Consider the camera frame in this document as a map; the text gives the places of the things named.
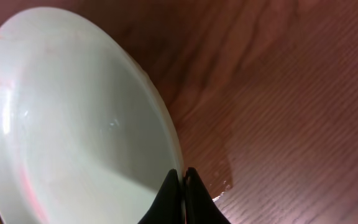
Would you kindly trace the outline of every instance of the tabletop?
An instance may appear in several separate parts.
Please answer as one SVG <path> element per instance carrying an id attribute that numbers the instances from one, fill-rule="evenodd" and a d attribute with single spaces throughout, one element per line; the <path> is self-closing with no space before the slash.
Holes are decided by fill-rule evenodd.
<path id="1" fill-rule="evenodd" d="M 105 30 L 231 223 L 358 223 L 358 1 L 0 0 Z"/>

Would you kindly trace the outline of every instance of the white bowl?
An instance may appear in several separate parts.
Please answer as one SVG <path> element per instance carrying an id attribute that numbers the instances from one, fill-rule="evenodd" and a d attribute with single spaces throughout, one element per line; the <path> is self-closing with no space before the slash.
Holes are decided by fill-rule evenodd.
<path id="1" fill-rule="evenodd" d="M 29 9 L 0 28 L 0 214 L 5 223 L 136 223 L 182 170 L 166 107 L 106 33 Z"/>

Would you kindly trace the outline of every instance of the white plate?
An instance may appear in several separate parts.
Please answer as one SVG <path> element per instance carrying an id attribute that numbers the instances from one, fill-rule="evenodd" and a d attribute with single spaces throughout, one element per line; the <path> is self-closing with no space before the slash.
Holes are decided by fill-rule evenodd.
<path id="1" fill-rule="evenodd" d="M 0 28 L 5 223 L 136 223 L 182 170 L 160 96 L 106 33 L 36 8 Z"/>

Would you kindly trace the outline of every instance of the wood grain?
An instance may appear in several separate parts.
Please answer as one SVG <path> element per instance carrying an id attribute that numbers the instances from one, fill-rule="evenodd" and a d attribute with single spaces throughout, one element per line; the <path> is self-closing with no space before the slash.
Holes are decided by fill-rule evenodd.
<path id="1" fill-rule="evenodd" d="M 128 51 L 232 223 L 358 223 L 358 1 L 0 2 L 0 24 L 62 7 Z"/>

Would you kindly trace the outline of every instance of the white ceramic dish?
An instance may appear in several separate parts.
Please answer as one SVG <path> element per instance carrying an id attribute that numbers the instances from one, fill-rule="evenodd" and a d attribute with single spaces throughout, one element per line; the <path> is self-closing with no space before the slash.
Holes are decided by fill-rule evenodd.
<path id="1" fill-rule="evenodd" d="M 54 8 L 0 27 L 0 214 L 5 223 L 136 223 L 177 135 L 148 77 L 106 33 Z"/>

